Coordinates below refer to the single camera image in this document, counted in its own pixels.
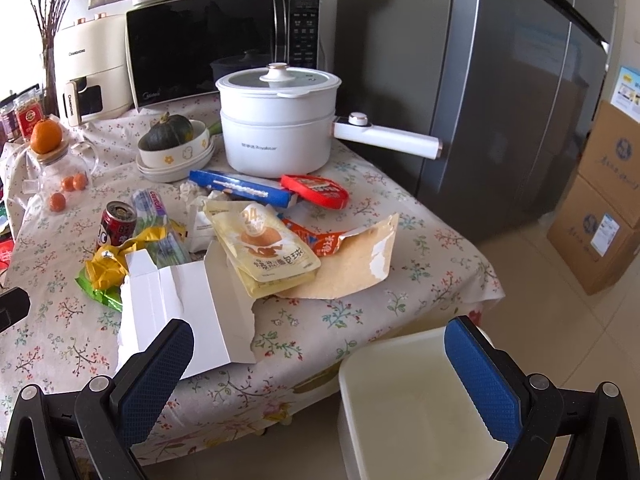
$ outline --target vase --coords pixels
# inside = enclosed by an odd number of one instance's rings
[[[56,70],[53,62],[53,47],[46,48],[40,54],[42,61],[42,108],[44,115],[55,115],[58,113],[58,98],[56,96]]]

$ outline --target red container lid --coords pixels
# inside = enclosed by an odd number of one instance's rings
[[[280,185],[305,200],[329,209],[344,209],[349,192],[333,180],[313,175],[283,175]]]

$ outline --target microwave control panel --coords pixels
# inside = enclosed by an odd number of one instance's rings
[[[318,67],[320,0],[289,0],[289,65]]]

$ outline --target table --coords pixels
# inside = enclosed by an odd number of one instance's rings
[[[199,98],[164,108],[210,124],[217,105],[215,98]],[[114,373],[120,314],[86,297],[74,278],[93,253],[100,214],[109,200],[126,200],[135,189],[153,187],[172,218],[186,218],[177,187],[144,180],[132,162],[135,140],[161,111],[130,112],[120,120],[69,132],[92,140],[102,160],[94,188],[84,192],[81,205],[51,216],[38,198],[31,199],[25,214],[9,202],[17,236],[6,285],[29,293],[31,311],[0,334],[0,442],[25,384],[66,392],[82,388],[96,374]],[[224,170],[228,166],[220,141],[210,167]],[[24,159],[20,153],[3,153],[0,159],[0,174],[14,198],[18,179],[31,171]],[[331,160],[318,173],[346,187],[351,193],[348,208],[332,211],[301,203],[287,216],[322,232],[371,225],[397,212],[389,277],[340,300],[256,301],[252,348],[258,362],[231,364],[181,381],[148,440],[134,448],[143,465],[284,420],[335,393],[341,359],[367,342],[417,319],[436,326],[468,314],[479,322],[482,309],[503,297],[493,267],[468,240],[343,144],[335,141]],[[74,446],[82,454],[77,442]]]

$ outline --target small orange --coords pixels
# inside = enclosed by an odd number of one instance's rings
[[[89,180],[84,173],[76,173],[74,175],[74,189],[82,191],[86,187],[88,182]]]
[[[33,127],[29,145],[39,155],[55,150],[62,142],[62,128],[51,119],[42,119]]]
[[[49,197],[49,209],[54,213],[64,211],[66,207],[66,198],[62,193],[54,193]]]
[[[60,183],[63,191],[73,191],[74,190],[74,178],[72,176],[66,176],[62,179]]]

